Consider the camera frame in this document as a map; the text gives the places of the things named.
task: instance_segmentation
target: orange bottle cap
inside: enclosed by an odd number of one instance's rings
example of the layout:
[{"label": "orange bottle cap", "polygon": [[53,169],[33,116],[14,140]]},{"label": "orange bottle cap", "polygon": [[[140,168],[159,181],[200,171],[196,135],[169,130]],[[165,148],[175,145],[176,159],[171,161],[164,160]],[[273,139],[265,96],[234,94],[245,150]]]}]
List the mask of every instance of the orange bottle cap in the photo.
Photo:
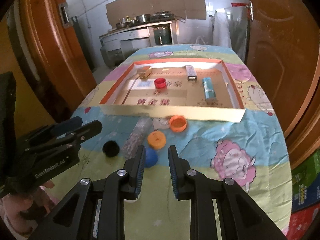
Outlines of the orange bottle cap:
[{"label": "orange bottle cap", "polygon": [[155,150],[160,150],[165,146],[167,140],[165,135],[161,131],[153,131],[148,135],[147,138],[148,144]]},{"label": "orange bottle cap", "polygon": [[169,125],[173,132],[182,132],[187,127],[187,120],[182,115],[174,115],[170,118]]}]

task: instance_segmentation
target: red box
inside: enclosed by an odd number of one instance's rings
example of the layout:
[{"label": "red box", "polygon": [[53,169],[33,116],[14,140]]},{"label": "red box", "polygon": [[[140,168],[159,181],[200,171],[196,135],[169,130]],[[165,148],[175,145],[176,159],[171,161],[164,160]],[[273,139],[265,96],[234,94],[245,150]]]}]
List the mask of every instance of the red box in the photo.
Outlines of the red box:
[{"label": "red box", "polygon": [[288,240],[300,240],[320,209],[320,203],[291,214]]}]

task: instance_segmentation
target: cartoon sheep print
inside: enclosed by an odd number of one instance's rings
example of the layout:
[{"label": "cartoon sheep print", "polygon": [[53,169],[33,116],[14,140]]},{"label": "cartoon sheep print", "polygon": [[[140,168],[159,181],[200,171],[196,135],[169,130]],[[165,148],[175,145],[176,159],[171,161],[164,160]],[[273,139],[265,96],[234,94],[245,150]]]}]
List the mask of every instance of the cartoon sheep print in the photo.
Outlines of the cartoon sheep print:
[{"label": "cartoon sheep print", "polygon": [[167,57],[167,56],[173,56],[172,51],[155,51],[152,53],[149,53],[149,58],[158,58],[158,57]]},{"label": "cartoon sheep print", "polygon": [[92,90],[86,97],[85,99],[82,101],[82,103],[79,105],[79,107],[84,107],[87,106],[88,104],[91,103],[94,95],[96,94],[96,92],[99,91],[99,87],[96,87],[94,90]]},{"label": "cartoon sheep print", "polygon": [[220,179],[233,178],[246,192],[249,192],[250,183],[256,177],[254,162],[255,158],[251,159],[238,144],[230,140],[219,140],[210,167],[216,170]]},{"label": "cartoon sheep print", "polygon": [[261,111],[266,112],[270,116],[274,115],[275,111],[273,110],[272,105],[265,92],[259,85],[251,85],[248,88],[248,96],[249,97],[247,99],[252,101]]},{"label": "cartoon sheep print", "polygon": [[190,48],[198,51],[204,51],[208,49],[207,47],[201,45],[191,45]]}]

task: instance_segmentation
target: orange door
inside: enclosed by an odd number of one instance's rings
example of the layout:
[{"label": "orange door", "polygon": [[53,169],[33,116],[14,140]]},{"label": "orange door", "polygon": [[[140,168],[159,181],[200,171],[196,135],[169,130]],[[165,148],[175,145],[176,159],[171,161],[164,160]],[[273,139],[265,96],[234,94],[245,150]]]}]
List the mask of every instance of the orange door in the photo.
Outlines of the orange door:
[{"label": "orange door", "polygon": [[266,92],[287,137],[315,92],[319,28],[301,0],[251,0],[247,66]]},{"label": "orange door", "polygon": [[65,1],[20,0],[20,18],[41,79],[50,82],[74,111],[96,82],[68,24]]},{"label": "orange door", "polygon": [[286,138],[291,168],[294,169],[320,147],[320,87],[294,130]]}]

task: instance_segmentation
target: bottle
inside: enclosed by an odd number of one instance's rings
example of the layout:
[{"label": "bottle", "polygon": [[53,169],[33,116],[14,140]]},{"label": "bottle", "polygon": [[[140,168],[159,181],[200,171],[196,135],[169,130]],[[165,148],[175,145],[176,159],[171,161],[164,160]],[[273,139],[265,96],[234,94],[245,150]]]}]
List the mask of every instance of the bottle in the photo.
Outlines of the bottle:
[{"label": "bottle", "polygon": [[124,146],[121,148],[121,153],[123,154],[126,160],[135,157],[138,146],[142,144],[151,126],[152,126],[151,118],[141,117],[138,120],[128,140],[125,142]]}]

